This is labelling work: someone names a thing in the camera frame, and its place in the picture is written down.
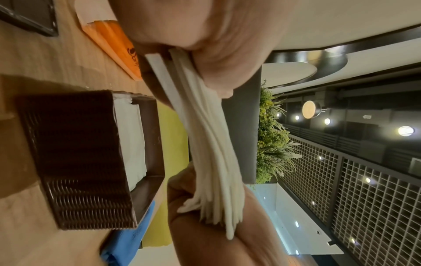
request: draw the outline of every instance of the grid panel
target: grid panel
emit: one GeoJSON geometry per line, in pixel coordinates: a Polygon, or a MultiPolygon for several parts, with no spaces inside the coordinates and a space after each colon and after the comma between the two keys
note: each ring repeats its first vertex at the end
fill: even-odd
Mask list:
{"type": "Polygon", "coordinates": [[[419,266],[420,193],[418,186],[345,159],[333,231],[363,265],[419,266]]]}
{"type": "Polygon", "coordinates": [[[284,173],[280,179],[326,223],[338,156],[290,138],[301,144],[296,147],[303,157],[294,160],[296,171],[284,173]]]}

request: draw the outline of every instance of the blue cloth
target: blue cloth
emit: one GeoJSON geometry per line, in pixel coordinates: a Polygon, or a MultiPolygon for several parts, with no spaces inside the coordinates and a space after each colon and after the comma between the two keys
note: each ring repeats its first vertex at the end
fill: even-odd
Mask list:
{"type": "Polygon", "coordinates": [[[149,226],[155,201],[149,206],[144,219],[136,229],[114,231],[101,252],[101,258],[109,266],[128,266],[139,249],[140,242],[149,226]]]}

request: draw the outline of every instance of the green plant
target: green plant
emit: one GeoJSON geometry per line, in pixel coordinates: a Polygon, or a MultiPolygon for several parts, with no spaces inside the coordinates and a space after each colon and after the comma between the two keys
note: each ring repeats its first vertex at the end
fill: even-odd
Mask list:
{"type": "Polygon", "coordinates": [[[295,146],[299,144],[290,141],[289,132],[276,119],[278,113],[285,115],[285,110],[281,108],[282,101],[274,99],[263,83],[260,88],[256,184],[264,184],[272,177],[294,171],[293,159],[301,158],[295,153],[295,146]]]}

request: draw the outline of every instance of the brown woven basket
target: brown woven basket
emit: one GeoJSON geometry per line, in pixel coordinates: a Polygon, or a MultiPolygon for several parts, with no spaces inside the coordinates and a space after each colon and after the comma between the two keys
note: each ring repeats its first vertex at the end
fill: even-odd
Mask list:
{"type": "Polygon", "coordinates": [[[112,91],[16,100],[37,172],[59,228],[135,228],[165,176],[155,99],[132,95],[145,137],[146,176],[129,191],[112,91]]]}

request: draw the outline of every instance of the wooden table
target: wooden table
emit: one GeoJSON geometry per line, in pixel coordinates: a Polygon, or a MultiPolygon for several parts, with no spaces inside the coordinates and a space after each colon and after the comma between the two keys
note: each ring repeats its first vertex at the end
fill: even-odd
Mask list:
{"type": "Polygon", "coordinates": [[[72,0],[55,0],[59,37],[0,21],[0,265],[103,265],[102,231],[60,231],[39,186],[13,97],[113,89],[150,95],[80,29],[72,0]]]}

